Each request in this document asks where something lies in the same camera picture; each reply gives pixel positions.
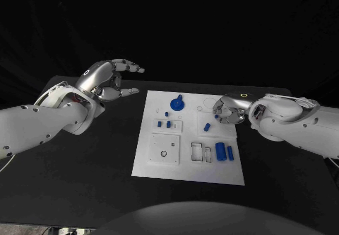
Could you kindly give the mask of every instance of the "black tabletop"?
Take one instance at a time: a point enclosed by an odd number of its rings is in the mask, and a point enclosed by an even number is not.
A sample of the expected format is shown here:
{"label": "black tabletop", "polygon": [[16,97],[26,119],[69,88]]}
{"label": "black tabletop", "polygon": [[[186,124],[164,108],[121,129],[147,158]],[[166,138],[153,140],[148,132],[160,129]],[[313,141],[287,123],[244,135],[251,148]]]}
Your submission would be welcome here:
{"label": "black tabletop", "polygon": [[[53,77],[45,90],[63,80],[73,85],[76,78]],[[267,140],[248,121],[236,125],[245,186],[131,176],[147,90],[244,91],[258,97],[290,95],[288,90],[127,80],[123,87],[140,93],[105,104],[84,134],[60,131],[14,157],[0,173],[0,222],[98,228],[140,208],[212,201],[258,208],[335,234],[339,191],[323,158]]]}

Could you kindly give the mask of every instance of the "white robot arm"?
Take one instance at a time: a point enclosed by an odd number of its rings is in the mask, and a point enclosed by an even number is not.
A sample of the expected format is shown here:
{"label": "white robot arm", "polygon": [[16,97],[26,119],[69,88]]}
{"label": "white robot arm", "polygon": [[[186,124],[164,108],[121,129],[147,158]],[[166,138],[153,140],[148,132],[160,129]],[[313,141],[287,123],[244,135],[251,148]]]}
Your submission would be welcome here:
{"label": "white robot arm", "polygon": [[62,129],[79,135],[105,110],[99,101],[138,93],[137,88],[120,89],[120,71],[143,73],[144,69],[124,59],[99,61],[81,75],[75,87],[63,81],[33,105],[0,110],[0,159],[50,141]]}
{"label": "white robot arm", "polygon": [[323,107],[314,100],[267,94],[257,98],[247,93],[226,94],[215,103],[232,111],[221,123],[238,124],[245,115],[251,128],[271,141],[287,141],[323,157],[339,158],[339,109]]}

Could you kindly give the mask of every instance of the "small blue part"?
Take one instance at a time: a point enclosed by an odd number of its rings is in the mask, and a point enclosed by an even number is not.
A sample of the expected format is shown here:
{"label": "small blue part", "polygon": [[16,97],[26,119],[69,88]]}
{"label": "small blue part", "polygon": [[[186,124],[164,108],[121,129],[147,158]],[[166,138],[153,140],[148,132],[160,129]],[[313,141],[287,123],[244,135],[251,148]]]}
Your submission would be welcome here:
{"label": "small blue part", "polygon": [[232,153],[232,147],[228,146],[228,158],[229,158],[229,161],[234,160],[234,153]]}
{"label": "small blue part", "polygon": [[208,123],[203,130],[208,131],[209,127],[211,127],[211,124]]}
{"label": "small blue part", "polygon": [[182,95],[170,102],[170,107],[174,111],[180,111],[185,107],[185,103],[182,101]]}
{"label": "small blue part", "polygon": [[225,144],[216,143],[215,144],[215,150],[216,150],[216,160],[225,161],[226,160],[226,150],[225,150]]}

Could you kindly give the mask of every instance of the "robotic hand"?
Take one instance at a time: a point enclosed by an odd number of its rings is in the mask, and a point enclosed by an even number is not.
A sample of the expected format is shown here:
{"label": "robotic hand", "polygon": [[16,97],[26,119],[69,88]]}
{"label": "robotic hand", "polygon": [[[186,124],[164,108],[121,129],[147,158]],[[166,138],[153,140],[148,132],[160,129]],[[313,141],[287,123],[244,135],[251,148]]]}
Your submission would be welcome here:
{"label": "robotic hand", "polygon": [[238,124],[245,115],[251,128],[271,141],[287,141],[323,157],[339,158],[339,109],[323,107],[314,100],[267,94],[257,98],[248,93],[226,94],[212,112],[232,112],[221,123]]}
{"label": "robotic hand", "polygon": [[0,159],[50,141],[62,129],[75,135],[84,133],[105,110],[101,101],[138,93],[137,88],[120,89],[121,71],[143,73],[144,69],[124,59],[99,61],[81,75],[75,87],[63,81],[33,105],[0,110]]}

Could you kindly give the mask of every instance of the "hole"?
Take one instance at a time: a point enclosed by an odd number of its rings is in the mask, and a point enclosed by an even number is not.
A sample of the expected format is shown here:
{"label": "hole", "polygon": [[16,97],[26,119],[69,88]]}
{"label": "hole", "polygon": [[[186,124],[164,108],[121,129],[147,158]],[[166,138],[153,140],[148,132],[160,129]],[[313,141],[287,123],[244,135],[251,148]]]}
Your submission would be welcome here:
{"label": "hole", "polygon": [[316,117],[313,120],[313,125],[317,123],[317,121],[319,121],[319,118]]}

